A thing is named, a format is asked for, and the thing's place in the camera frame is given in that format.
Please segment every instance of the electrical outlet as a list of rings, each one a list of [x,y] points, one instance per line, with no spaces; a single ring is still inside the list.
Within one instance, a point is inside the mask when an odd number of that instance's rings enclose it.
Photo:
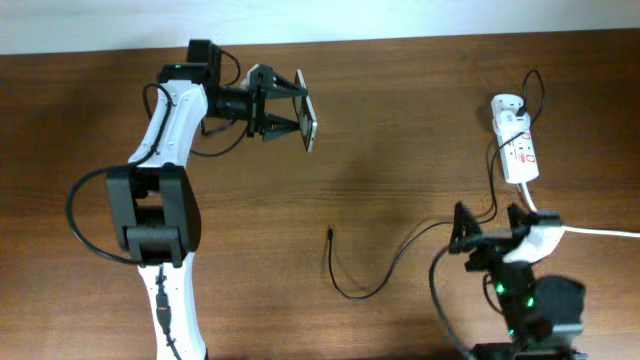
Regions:
[[[498,146],[524,132],[500,150],[504,178],[509,184],[526,183],[540,174],[529,130],[531,118],[528,113],[516,116],[522,104],[522,98],[510,94],[496,95],[491,100],[493,128],[498,137]]]

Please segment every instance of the white cable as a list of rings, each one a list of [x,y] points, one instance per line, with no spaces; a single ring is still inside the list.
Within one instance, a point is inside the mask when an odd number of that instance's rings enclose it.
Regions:
[[[538,211],[536,206],[533,204],[533,200],[531,199],[531,194],[529,194],[529,188],[527,187],[527,183],[518,184],[518,190],[520,190],[520,192],[522,192],[522,195],[524,195],[524,199],[527,202],[527,206],[529,207],[529,210]]]
[[[527,202],[527,206],[531,211],[538,211],[533,200],[531,199],[531,194],[529,193],[529,188],[526,183],[518,184],[518,190],[524,196],[525,201]],[[599,230],[599,229],[585,229],[585,228],[577,228],[573,226],[563,226],[562,229],[564,231],[570,231],[579,234],[591,234],[591,235],[609,235],[609,236],[623,236],[623,237],[632,237],[632,238],[640,238],[640,233],[634,233],[630,231],[617,231],[617,230]]]
[[[580,234],[610,235],[610,236],[640,238],[640,233],[633,233],[629,231],[583,229],[583,228],[575,228],[573,226],[563,226],[562,228],[564,229],[564,231],[571,231],[571,232],[580,233]]]

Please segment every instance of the smartphone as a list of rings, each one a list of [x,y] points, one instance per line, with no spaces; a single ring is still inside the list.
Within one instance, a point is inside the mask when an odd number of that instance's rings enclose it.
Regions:
[[[307,88],[300,69],[296,71],[296,85]],[[294,97],[293,107],[300,124],[300,134],[302,135],[302,141],[304,141],[304,147],[307,152],[311,152],[316,138],[316,129],[318,128],[318,119],[316,119],[316,114],[313,112],[311,97],[309,95]]]

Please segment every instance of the cable connector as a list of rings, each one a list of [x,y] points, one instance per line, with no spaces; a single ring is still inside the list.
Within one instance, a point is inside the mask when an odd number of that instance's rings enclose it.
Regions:
[[[516,111],[516,116],[518,117],[524,116],[524,114],[526,113],[527,113],[527,99],[524,99],[522,106],[520,106],[520,108],[518,108],[518,111]]]
[[[162,333],[169,335],[171,331],[171,306],[169,306],[169,297],[164,292],[164,281],[166,277],[162,273],[162,266],[160,266],[160,272],[156,277],[156,285],[158,285],[158,294],[156,295],[156,317],[158,318],[158,324],[162,328]]]

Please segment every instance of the wood grain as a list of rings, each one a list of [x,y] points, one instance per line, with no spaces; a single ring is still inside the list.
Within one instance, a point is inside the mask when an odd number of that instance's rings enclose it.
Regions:
[[[325,231],[337,229],[345,289],[377,285],[398,247],[449,219],[456,201],[489,205],[489,101],[519,93],[538,68],[548,103],[534,137],[539,208],[575,226],[640,230],[638,30],[465,36],[230,47],[245,68],[303,69],[320,119],[312,154],[291,135],[247,139],[189,177],[203,218],[194,284],[200,329],[214,359],[442,358],[451,348],[426,273],[449,229],[424,236],[379,295],[350,302],[333,289]],[[71,184],[121,163],[147,120],[140,89],[184,49],[0,57],[0,358],[151,359],[155,341],[136,270],[95,257],[71,235]],[[226,77],[233,67],[224,67]],[[289,103],[274,112],[291,114]],[[222,149],[240,128],[198,139]],[[519,201],[497,172],[498,219]],[[78,216],[115,251],[104,182],[81,192]],[[538,273],[583,281],[594,359],[640,352],[640,243],[567,234]],[[463,257],[439,273],[442,301],[466,343],[506,340]]]

